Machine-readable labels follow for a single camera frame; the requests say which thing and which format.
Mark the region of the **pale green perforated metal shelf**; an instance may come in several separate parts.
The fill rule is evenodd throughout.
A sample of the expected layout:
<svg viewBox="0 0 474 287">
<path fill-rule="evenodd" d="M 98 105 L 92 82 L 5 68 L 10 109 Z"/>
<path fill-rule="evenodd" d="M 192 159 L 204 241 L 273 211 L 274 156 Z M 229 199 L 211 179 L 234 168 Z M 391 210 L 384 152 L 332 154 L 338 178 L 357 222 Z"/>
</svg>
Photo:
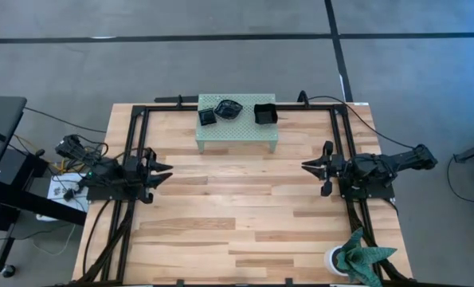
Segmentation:
<svg viewBox="0 0 474 287">
<path fill-rule="evenodd" d="M 206 142 L 220 141 L 260 141 L 269 144 L 270 152 L 276 150 L 279 140 L 278 124 L 256 124 L 253 112 L 255 104 L 275 104 L 275 94 L 200 94 L 198 112 L 207 108 L 214 110 L 222 100 L 234 100 L 243 109 L 233 120 L 226 120 L 215 114 L 217 123 L 206 126 L 200 125 L 198 117 L 195 140 L 200 153 L 204 152 Z"/>
</svg>

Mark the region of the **black glossy small square plate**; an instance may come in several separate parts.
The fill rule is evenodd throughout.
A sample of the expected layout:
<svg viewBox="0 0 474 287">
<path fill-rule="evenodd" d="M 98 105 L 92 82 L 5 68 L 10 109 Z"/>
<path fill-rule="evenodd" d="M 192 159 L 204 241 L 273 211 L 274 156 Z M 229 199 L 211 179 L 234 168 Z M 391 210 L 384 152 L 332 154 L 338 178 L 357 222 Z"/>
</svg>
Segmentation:
<svg viewBox="0 0 474 287">
<path fill-rule="evenodd" d="M 201 126 L 217 123 L 217 118 L 212 108 L 200 110 L 198 112 L 198 117 Z"/>
</svg>

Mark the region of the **teal artificial plant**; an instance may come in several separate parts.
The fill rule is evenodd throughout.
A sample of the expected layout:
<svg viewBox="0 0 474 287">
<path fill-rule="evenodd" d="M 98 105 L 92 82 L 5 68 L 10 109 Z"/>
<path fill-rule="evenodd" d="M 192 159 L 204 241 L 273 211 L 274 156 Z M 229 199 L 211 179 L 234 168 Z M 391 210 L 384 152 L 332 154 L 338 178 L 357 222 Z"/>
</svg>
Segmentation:
<svg viewBox="0 0 474 287">
<path fill-rule="evenodd" d="M 363 234 L 362 227 L 352 233 L 336 255 L 336 267 L 346 273 L 351 282 L 359 281 L 368 287 L 382 287 L 381 280 L 371 266 L 387 259 L 397 250 L 389 247 L 363 247 Z"/>
</svg>

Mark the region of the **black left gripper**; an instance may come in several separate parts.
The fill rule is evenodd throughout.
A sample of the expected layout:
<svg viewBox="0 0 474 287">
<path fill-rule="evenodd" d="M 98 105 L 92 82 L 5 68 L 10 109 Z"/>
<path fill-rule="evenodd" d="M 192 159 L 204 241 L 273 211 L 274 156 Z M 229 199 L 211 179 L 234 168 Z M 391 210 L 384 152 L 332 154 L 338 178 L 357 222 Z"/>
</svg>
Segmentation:
<svg viewBox="0 0 474 287">
<path fill-rule="evenodd" d="M 143 203 L 153 203 L 154 195 L 147 190 L 147 178 L 151 174 L 149 168 L 150 159 L 155 159 L 155 152 L 150 147 L 146 147 L 142 156 L 130 155 L 123 165 L 125 170 L 125 191 L 130 199 L 138 199 Z M 151 162 L 152 171 L 163 172 L 172 168 L 171 165 L 156 161 Z M 158 187 L 171 176 L 171 173 L 152 175 L 151 186 Z"/>
</svg>

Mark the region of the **black glossy wavy square plate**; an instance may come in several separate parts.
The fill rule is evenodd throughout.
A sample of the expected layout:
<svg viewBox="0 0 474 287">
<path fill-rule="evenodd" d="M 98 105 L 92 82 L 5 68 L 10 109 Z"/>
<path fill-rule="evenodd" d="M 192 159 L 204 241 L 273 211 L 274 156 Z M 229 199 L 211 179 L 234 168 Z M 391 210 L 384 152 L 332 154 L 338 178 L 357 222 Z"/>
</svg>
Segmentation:
<svg viewBox="0 0 474 287">
<path fill-rule="evenodd" d="M 275 104 L 255 104 L 253 112 L 256 124 L 276 124 L 278 121 Z"/>
</svg>

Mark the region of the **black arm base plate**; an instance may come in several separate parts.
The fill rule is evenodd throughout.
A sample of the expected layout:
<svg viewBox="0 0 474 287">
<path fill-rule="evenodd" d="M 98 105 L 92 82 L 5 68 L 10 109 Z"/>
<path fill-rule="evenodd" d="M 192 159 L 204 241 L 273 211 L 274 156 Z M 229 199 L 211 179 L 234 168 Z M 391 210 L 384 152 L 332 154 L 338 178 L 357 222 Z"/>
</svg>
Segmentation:
<svg viewBox="0 0 474 287">
<path fill-rule="evenodd" d="M 354 187 L 348 181 L 340 181 L 339 188 L 341 197 L 344 199 L 392 199 L 395 197 L 392 186 L 384 187 L 380 183 Z"/>
<path fill-rule="evenodd" d="M 147 196 L 145 187 L 89 187 L 87 200 L 135 200 Z"/>
</svg>

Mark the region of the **black computer box white label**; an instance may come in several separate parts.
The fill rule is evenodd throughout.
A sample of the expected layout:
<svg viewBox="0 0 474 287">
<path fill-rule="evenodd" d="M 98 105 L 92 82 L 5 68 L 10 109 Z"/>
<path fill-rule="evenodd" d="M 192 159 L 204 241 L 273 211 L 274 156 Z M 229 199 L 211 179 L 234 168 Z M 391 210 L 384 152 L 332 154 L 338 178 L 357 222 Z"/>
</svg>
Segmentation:
<svg viewBox="0 0 474 287">
<path fill-rule="evenodd" d="M 28 177 L 28 158 L 19 151 L 7 149 L 0 160 L 0 182 L 22 187 Z"/>
</svg>

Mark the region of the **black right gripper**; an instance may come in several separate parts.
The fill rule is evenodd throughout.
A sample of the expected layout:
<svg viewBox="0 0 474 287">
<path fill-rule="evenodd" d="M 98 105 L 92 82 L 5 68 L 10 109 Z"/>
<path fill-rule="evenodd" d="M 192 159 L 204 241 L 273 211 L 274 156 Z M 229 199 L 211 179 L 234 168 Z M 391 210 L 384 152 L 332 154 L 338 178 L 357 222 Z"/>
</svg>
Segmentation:
<svg viewBox="0 0 474 287">
<path fill-rule="evenodd" d="M 345 165 L 342 155 L 333 154 L 334 144 L 326 141 L 323 145 L 323 154 L 318 159 L 302 162 L 303 169 L 313 174 L 318 180 L 323 180 L 321 188 L 322 196 L 329 196 L 332 193 L 331 178 L 339 178 L 343 173 Z"/>
</svg>

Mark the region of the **black glossy leaf-shaped plate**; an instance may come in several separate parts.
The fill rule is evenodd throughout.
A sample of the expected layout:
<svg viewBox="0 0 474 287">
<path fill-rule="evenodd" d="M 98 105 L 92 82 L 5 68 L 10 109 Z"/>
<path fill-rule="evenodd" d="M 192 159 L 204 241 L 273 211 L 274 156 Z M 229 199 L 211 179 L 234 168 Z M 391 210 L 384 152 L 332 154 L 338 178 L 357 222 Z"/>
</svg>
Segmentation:
<svg viewBox="0 0 474 287">
<path fill-rule="evenodd" d="M 243 106 L 234 100 L 222 100 L 213 112 L 226 120 L 237 118 L 243 109 Z"/>
</svg>

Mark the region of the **black desk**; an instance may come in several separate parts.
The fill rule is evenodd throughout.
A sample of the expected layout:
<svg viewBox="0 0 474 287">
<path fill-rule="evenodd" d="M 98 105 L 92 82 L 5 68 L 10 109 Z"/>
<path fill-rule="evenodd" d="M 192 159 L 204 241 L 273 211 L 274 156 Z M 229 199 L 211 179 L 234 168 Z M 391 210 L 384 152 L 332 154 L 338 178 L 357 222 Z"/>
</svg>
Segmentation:
<svg viewBox="0 0 474 287">
<path fill-rule="evenodd" d="M 0 96 L 0 134 L 6 137 L 5 142 L 0 142 L 0 160 L 7 149 L 10 149 L 10 141 L 23 116 L 27 99 L 19 96 Z M 5 231 L 6 236 L 2 239 L 0 249 L 0 272 L 11 251 L 16 238 L 12 235 L 18 217 L 23 210 L 45 215 L 50 218 L 60 219 L 75 226 L 83 226 L 86 213 L 72 207 L 62 205 L 47 199 L 46 197 L 33 194 L 26 188 L 35 178 L 43 176 L 49 163 L 42 159 L 42 152 L 31 153 L 18 149 L 29 160 L 29 177 L 22 187 L 16 187 L 0 182 L 0 231 Z"/>
</svg>

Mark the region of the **white power strip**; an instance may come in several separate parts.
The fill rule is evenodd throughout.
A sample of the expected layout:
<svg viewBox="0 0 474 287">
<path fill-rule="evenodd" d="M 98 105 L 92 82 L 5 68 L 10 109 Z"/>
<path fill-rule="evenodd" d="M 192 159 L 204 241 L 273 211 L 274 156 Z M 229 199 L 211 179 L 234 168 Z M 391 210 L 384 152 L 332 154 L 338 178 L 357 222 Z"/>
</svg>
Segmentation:
<svg viewBox="0 0 474 287">
<path fill-rule="evenodd" d="M 53 175 L 49 180 L 47 199 L 86 212 L 88 188 L 79 187 L 83 174 L 64 173 Z"/>
</svg>

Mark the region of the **black bar at table edge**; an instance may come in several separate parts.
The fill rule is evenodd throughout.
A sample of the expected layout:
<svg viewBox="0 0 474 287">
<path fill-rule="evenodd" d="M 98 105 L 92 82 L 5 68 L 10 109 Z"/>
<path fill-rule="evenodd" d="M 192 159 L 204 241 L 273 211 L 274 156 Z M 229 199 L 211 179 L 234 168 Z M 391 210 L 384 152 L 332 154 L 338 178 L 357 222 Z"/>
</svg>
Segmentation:
<svg viewBox="0 0 474 287">
<path fill-rule="evenodd" d="M 154 99 L 155 103 L 197 103 L 198 102 L 198 96 L 182 96 L 182 95 L 177 95 L 177 96 L 165 96 L 165 97 L 156 97 Z"/>
</svg>

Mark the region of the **white plant pot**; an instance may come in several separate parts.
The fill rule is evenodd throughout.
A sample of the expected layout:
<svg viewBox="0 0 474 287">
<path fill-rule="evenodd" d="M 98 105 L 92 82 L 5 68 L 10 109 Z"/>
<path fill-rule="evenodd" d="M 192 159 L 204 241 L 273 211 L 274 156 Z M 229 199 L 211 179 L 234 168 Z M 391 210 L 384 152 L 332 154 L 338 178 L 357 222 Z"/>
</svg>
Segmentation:
<svg viewBox="0 0 474 287">
<path fill-rule="evenodd" d="M 337 267 L 337 255 L 341 252 L 342 246 L 335 246 L 324 254 L 324 264 L 327 270 L 337 276 L 347 277 L 348 274 Z"/>
</svg>

